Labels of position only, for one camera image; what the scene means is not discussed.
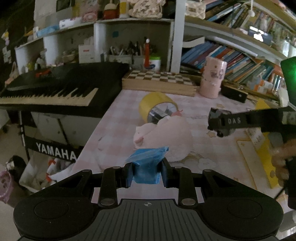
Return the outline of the person's right hand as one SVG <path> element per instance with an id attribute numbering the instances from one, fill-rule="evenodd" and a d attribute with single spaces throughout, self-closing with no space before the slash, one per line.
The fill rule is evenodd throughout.
<path id="1" fill-rule="evenodd" d="M 290 177 L 286 160 L 295 157 L 295 149 L 295 139 L 292 139 L 287 141 L 281 147 L 271 150 L 271 163 L 275 168 L 275 175 L 278 178 L 278 183 L 281 187 L 284 187 L 285 182 Z"/>

